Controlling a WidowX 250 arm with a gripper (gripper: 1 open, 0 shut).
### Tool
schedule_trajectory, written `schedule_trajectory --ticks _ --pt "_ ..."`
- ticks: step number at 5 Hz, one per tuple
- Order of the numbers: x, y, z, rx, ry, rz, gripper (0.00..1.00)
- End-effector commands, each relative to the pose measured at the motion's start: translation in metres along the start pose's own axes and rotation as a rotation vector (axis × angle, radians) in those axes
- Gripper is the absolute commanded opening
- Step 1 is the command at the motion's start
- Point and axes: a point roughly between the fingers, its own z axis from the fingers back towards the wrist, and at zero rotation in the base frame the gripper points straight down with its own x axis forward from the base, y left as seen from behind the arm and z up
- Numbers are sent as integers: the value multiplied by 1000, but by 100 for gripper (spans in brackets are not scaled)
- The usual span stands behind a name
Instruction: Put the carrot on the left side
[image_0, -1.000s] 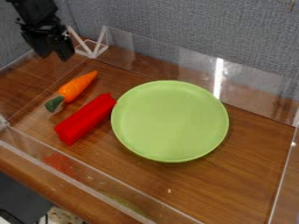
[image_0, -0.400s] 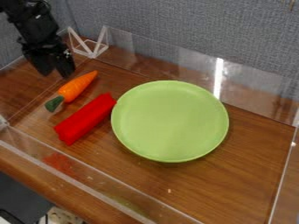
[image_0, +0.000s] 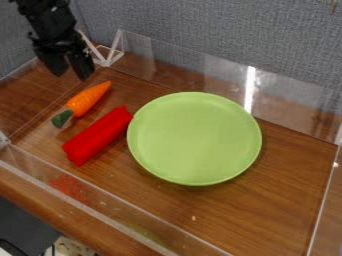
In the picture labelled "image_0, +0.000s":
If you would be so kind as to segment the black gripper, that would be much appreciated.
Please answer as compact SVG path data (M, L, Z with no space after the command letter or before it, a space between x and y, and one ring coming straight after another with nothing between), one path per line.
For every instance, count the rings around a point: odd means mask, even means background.
M95 64L81 34L69 30L57 38L41 39L32 32L26 34L32 41L33 52L54 76L61 76L68 70L64 58L67 54L72 69L81 81L95 72Z

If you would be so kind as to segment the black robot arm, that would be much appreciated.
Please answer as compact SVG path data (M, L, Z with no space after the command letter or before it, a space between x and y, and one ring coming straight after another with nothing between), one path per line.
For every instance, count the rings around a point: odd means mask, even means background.
M81 81L95 72L95 64L81 34L69 0L8 0L17 5L33 29L26 34L33 52L50 73L60 77L72 67Z

